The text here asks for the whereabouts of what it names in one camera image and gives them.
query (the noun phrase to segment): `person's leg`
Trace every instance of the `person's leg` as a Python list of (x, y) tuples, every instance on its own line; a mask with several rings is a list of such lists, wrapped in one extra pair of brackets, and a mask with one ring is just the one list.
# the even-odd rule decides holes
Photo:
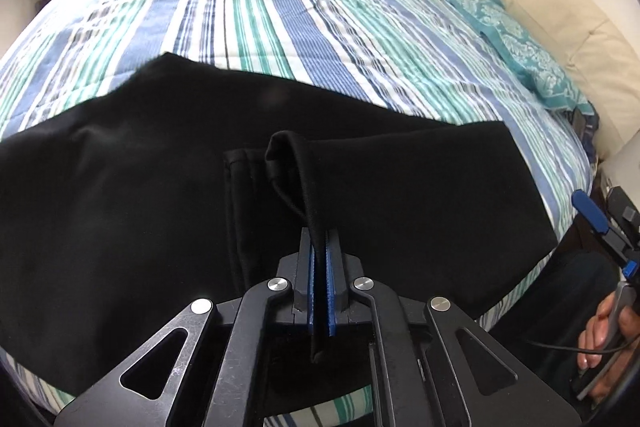
[(619, 280), (618, 270), (603, 254), (578, 250), (554, 255), (491, 334), (556, 393), (583, 409), (569, 385), (577, 372), (577, 355), (531, 346), (522, 339), (577, 346), (587, 321)]

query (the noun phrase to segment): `dark hanging clothes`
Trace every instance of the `dark hanging clothes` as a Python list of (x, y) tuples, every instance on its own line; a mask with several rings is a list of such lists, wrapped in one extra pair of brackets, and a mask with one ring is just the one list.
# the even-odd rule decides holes
[(556, 245), (501, 123), (163, 55), (0, 144), (0, 346), (79, 394), (188, 302), (272, 277), (297, 251), (310, 179), (286, 148), (265, 163), (284, 130), (308, 144), (342, 249), (400, 295), (476, 317)]

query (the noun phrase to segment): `cream tufted headboard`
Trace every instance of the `cream tufted headboard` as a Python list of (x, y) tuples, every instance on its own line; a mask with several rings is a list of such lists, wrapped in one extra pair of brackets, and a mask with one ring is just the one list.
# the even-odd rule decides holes
[(502, 1), (596, 107), (598, 154), (615, 154), (640, 129), (640, 60), (631, 45), (591, 0)]

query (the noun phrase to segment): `teal floral pillow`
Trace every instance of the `teal floral pillow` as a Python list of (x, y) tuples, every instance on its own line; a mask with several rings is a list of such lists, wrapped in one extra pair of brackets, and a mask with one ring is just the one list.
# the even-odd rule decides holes
[(595, 115), (593, 106), (554, 58), (494, 0), (448, 0), (493, 45), (524, 87), (549, 110)]

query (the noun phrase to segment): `metal screw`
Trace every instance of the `metal screw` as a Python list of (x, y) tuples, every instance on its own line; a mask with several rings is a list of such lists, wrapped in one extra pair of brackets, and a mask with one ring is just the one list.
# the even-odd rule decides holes
[(369, 279), (369, 277), (358, 277), (353, 281), (353, 285), (356, 286), (358, 290), (370, 290), (373, 288), (373, 281)]
[(271, 291), (280, 292), (289, 286), (289, 281), (284, 279), (284, 277), (274, 277), (267, 283), (267, 286)]
[(431, 299), (431, 307), (437, 312), (445, 312), (451, 308), (451, 302), (444, 297), (434, 297)]
[(197, 299), (191, 303), (191, 311), (196, 315), (202, 315), (203, 313), (207, 313), (213, 304), (209, 299)]

